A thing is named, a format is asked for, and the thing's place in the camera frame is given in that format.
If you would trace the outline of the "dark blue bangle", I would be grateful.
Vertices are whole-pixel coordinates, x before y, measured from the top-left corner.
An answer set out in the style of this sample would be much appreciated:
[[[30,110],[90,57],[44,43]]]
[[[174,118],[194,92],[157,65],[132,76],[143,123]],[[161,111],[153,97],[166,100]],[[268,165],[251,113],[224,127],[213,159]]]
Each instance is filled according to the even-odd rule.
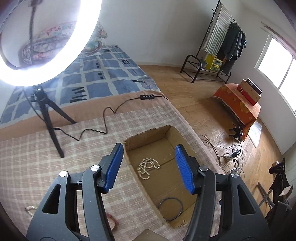
[[[183,212],[182,201],[176,197],[167,197],[160,201],[158,210],[166,221],[177,219]]]

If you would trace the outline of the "red strap wristwatch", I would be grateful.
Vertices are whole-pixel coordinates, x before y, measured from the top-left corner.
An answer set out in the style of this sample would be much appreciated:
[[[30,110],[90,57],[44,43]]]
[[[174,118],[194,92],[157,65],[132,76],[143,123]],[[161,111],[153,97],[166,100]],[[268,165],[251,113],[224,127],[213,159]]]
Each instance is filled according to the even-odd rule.
[[[110,229],[114,232],[119,226],[118,221],[109,213],[106,214]]]

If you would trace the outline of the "pink plaid blanket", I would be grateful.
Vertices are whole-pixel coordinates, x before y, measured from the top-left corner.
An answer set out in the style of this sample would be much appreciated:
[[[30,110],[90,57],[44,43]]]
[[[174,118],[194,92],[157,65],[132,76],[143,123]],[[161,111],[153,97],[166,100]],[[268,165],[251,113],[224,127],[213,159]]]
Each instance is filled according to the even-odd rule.
[[[32,219],[26,207],[39,205],[60,171],[83,172],[99,163],[116,143],[167,125],[174,126],[181,133],[200,164],[214,172],[222,171],[194,130],[171,104],[130,110],[67,126],[66,132],[75,135],[86,128],[90,131],[80,141],[58,134],[64,158],[60,158],[47,131],[1,142],[1,203],[6,213],[20,232],[26,234]],[[186,233],[186,225],[171,228],[157,216],[126,161],[122,162],[114,187],[103,197],[103,202],[106,211],[119,222],[114,233],[116,240],[133,240],[145,229],[168,240],[181,240]]]

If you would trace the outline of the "brown cardboard box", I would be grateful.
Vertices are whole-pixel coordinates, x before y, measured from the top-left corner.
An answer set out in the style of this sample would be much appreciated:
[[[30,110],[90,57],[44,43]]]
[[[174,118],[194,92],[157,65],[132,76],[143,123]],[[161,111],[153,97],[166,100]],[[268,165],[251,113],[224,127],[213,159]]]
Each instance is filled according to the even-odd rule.
[[[175,147],[179,144],[184,146],[188,155],[197,156],[173,126],[153,128],[123,142],[125,159],[144,196],[156,214],[172,228],[190,222],[197,199],[185,188],[175,160]],[[172,221],[166,221],[158,210],[160,201],[167,197],[176,197],[183,204],[182,214]]]

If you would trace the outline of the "orange cloth covered table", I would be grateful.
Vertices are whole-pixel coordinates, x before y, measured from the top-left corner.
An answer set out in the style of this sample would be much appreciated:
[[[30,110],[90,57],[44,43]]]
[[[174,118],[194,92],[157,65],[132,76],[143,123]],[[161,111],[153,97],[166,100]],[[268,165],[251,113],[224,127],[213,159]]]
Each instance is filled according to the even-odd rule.
[[[235,114],[242,127],[242,140],[245,141],[251,126],[257,120],[261,106],[251,102],[238,89],[239,84],[227,83],[221,86],[213,96],[222,100]]]

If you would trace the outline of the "black tripod stand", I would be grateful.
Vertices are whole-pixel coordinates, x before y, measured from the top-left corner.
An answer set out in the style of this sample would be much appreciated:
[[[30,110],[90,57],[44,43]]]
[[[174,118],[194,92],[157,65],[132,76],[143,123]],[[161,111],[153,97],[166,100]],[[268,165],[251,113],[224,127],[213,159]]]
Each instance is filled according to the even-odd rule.
[[[69,121],[71,124],[75,124],[76,122],[68,115],[66,114],[61,108],[55,104],[47,94],[44,92],[43,87],[41,85],[35,85],[32,87],[33,89],[33,94],[31,95],[31,100],[30,102],[36,102],[39,105],[39,109],[41,111],[41,114],[43,116],[43,120],[47,126],[48,132],[51,136],[51,139],[60,155],[61,158],[64,158],[64,152],[58,142],[57,136],[54,131],[54,127],[52,125],[50,116],[49,116],[49,111],[48,107],[51,107],[55,112],[60,114],[64,119]]]

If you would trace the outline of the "blue patterned bed sheet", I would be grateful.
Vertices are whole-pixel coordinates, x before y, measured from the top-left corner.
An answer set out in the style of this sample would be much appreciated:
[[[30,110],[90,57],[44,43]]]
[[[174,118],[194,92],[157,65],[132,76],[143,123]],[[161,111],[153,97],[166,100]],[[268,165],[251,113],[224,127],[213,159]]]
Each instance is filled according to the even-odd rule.
[[[159,88],[117,45],[77,58],[65,71],[42,83],[44,92],[60,108],[108,96]]]

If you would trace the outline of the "yellow box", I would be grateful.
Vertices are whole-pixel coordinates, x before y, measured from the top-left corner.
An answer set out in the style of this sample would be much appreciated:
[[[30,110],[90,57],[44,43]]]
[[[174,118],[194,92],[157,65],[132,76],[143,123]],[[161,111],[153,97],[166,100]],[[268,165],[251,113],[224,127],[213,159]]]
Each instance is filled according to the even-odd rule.
[[[218,72],[223,64],[223,61],[211,54],[207,55],[205,62],[207,63],[206,69],[213,72]]]

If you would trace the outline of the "black clothes rack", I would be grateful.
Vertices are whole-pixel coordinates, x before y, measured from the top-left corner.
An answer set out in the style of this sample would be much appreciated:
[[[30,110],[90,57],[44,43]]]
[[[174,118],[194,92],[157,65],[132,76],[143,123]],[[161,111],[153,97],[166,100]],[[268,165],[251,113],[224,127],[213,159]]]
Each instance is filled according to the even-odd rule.
[[[210,29],[210,25],[213,21],[214,14],[215,14],[219,4],[222,4],[222,2],[218,1],[215,9],[213,9],[213,16],[211,18],[210,24],[208,25],[206,33],[203,37],[201,45],[197,51],[197,54],[196,55],[188,55],[185,58],[185,61],[184,61],[182,68],[180,70],[181,73],[185,73],[187,76],[189,76],[193,83],[198,79],[198,76],[200,74],[215,77],[217,79],[217,81],[222,81],[223,83],[227,83],[231,77],[231,72],[229,75],[227,75],[221,69],[218,72],[213,72],[213,71],[207,70],[206,69],[207,63],[205,62],[205,59],[206,59],[208,53],[206,53],[202,49],[202,46],[203,46],[205,39],[206,39],[206,35]],[[237,21],[234,19],[233,16],[232,16],[232,22],[235,22],[238,25]]]

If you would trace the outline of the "window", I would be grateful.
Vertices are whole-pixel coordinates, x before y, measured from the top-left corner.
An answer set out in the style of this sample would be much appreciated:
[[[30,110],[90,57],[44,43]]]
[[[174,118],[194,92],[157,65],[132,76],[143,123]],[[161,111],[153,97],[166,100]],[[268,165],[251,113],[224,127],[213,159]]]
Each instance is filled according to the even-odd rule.
[[[268,33],[255,69],[273,84],[295,114],[295,47],[281,34],[262,23]]]

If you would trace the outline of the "folded floral quilt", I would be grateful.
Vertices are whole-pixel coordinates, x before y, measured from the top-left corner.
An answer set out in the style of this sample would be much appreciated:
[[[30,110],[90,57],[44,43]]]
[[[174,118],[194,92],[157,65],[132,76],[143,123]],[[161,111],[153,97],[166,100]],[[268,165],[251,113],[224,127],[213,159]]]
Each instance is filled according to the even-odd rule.
[[[33,62],[48,62],[53,59],[66,45],[73,34],[76,22],[66,22],[43,30],[33,37]],[[98,22],[88,43],[80,53],[83,58],[95,54],[103,47],[102,40],[107,38],[107,32]]]

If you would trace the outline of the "dark hanging clothes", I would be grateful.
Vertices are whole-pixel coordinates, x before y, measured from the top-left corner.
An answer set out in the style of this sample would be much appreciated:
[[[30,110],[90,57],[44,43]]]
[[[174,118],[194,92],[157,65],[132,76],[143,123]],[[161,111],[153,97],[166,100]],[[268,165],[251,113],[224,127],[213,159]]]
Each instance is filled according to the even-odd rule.
[[[247,39],[239,25],[232,22],[228,28],[217,58],[223,62],[221,70],[229,75],[236,60],[241,56],[243,48],[246,48]]]

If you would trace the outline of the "striped hanging towel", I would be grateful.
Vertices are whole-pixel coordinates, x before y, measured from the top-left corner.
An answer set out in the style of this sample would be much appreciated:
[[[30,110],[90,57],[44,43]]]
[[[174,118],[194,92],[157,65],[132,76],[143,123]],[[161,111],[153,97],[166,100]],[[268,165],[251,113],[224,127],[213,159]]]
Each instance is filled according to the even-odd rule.
[[[210,29],[206,35],[202,49],[213,56],[216,56],[228,32],[232,22],[232,15],[223,4],[219,4]]]

